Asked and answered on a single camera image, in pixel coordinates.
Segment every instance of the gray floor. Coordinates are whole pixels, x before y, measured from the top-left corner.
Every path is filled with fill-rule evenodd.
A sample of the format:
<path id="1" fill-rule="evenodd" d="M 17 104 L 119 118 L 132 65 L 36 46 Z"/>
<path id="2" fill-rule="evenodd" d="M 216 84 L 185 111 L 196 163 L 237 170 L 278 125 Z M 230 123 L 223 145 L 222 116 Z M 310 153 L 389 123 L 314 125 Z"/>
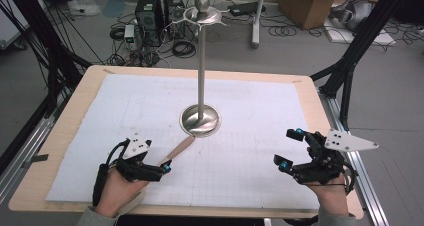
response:
<path id="1" fill-rule="evenodd" d="M 96 2 L 104 10 L 111 0 Z M 216 7 L 225 9 L 226 4 L 218 1 Z M 126 15 L 133 11 L 134 5 L 129 3 L 118 13 Z M 98 16 L 73 21 L 101 59 L 111 54 L 109 26 L 117 20 L 105 14 L 110 15 L 110 12 L 103 11 Z M 267 5 L 265 16 L 278 14 L 275 4 Z M 225 22 L 229 27 L 214 26 L 208 31 L 208 70 L 311 75 L 335 63 L 348 47 L 346 44 L 330 43 L 325 34 L 313 37 L 307 31 L 297 29 L 295 36 L 276 37 L 268 33 L 268 28 L 261 27 L 260 47 L 251 49 L 251 25 L 243 21 Z M 69 30 L 76 53 L 89 61 L 98 61 L 69 24 L 64 25 Z M 422 225 L 424 221 L 424 176 L 420 173 L 419 163 L 424 157 L 423 50 L 422 40 L 412 45 L 398 41 L 387 52 L 379 46 L 372 46 L 360 61 L 354 76 L 350 128 L 353 135 L 381 145 L 380 149 L 362 152 L 361 156 L 390 225 Z M 160 61 L 156 67 L 197 68 L 196 57 L 170 57 L 167 61 Z M 320 86 L 323 82 L 320 80 L 316 85 Z M 45 97 L 46 90 L 30 50 L 2 52 L 0 84 L 0 153 L 3 153 Z M 9 198 L 0 207 L 2 225 L 57 225 L 58 222 L 75 225 L 80 216 L 79 213 L 11 212 L 7 208 Z M 281 220 L 273 223 L 284 225 Z M 366 216 L 357 225 L 371 223 Z"/>

